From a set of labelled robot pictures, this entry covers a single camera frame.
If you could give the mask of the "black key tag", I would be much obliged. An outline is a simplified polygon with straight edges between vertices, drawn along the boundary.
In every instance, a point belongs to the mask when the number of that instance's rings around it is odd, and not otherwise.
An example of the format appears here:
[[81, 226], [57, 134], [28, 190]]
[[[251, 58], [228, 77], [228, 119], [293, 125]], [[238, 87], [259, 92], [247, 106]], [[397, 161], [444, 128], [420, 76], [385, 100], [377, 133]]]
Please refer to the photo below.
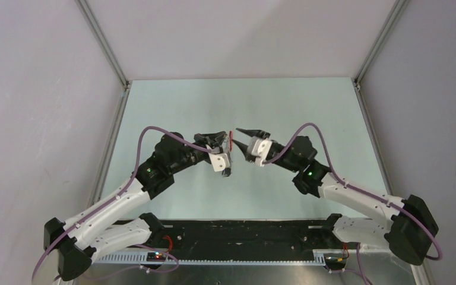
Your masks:
[[225, 168], [221, 171], [221, 176], [222, 176], [223, 178], [228, 178], [231, 174], [232, 174], [232, 168], [231, 168], [231, 167], [225, 167]]

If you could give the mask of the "steel key holder red handle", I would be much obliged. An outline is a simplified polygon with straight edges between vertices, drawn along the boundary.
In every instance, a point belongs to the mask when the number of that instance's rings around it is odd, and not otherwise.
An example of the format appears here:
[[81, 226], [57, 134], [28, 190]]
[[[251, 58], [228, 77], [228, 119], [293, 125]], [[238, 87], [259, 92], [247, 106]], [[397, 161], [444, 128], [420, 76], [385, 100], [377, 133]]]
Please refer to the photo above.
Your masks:
[[230, 130], [227, 136], [227, 151], [231, 153], [233, 151], [233, 131]]

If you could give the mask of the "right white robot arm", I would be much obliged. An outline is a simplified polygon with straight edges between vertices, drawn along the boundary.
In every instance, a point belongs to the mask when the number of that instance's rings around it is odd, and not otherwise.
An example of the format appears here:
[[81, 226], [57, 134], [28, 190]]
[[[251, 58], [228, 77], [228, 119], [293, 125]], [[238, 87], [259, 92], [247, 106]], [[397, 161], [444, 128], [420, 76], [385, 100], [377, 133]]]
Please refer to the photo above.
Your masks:
[[402, 261], [420, 266], [426, 259], [439, 260], [428, 254], [437, 245], [439, 227], [425, 201], [415, 195], [408, 198], [377, 195], [340, 177], [330, 163], [316, 160], [317, 149], [307, 136], [294, 134], [287, 145], [270, 138], [258, 129], [240, 129], [250, 137], [248, 144], [231, 139], [247, 162], [259, 167], [274, 164], [295, 173], [292, 182], [303, 195], [334, 201], [365, 215], [349, 218], [332, 214], [321, 232], [322, 243], [336, 248], [341, 243], [364, 243], [388, 248]]

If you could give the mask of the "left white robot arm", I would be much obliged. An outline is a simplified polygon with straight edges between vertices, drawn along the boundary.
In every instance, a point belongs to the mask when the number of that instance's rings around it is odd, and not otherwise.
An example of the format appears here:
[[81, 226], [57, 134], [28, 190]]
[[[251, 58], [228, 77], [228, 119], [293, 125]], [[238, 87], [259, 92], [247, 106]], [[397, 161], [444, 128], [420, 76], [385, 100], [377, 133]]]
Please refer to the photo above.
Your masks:
[[42, 262], [53, 251], [58, 254], [53, 280], [71, 281], [112, 252], [144, 243], [149, 247], [161, 245], [163, 225], [154, 214], [144, 213], [126, 226], [114, 223], [173, 185], [176, 173], [198, 163], [207, 162], [215, 172], [230, 174], [231, 143], [227, 132], [195, 134], [193, 142], [188, 142], [180, 133], [159, 127], [146, 127], [143, 133], [152, 129], [163, 136], [148, 159], [136, 162], [121, 186], [71, 218], [62, 221], [54, 217], [45, 223], [45, 252], [34, 268], [33, 280], [37, 280]]

